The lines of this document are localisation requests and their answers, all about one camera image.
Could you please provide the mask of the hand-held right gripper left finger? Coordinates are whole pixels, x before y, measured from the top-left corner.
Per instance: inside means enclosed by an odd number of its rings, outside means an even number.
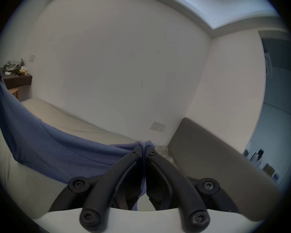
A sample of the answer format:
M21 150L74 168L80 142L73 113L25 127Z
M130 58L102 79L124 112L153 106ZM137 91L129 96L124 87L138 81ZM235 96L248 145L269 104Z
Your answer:
M136 209L142 190L142 162L142 147L137 146L104 174L72 178L49 212L81 208L79 222L85 230L105 231L110 208Z

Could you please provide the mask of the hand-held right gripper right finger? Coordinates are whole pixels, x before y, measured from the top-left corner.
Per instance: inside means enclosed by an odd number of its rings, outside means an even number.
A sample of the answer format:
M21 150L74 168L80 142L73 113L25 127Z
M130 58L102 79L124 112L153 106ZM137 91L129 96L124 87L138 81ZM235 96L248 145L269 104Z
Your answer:
M239 213L217 180L185 176L150 146L146 147L146 183L147 195L155 209L179 209L185 232L205 230L211 221L208 209Z

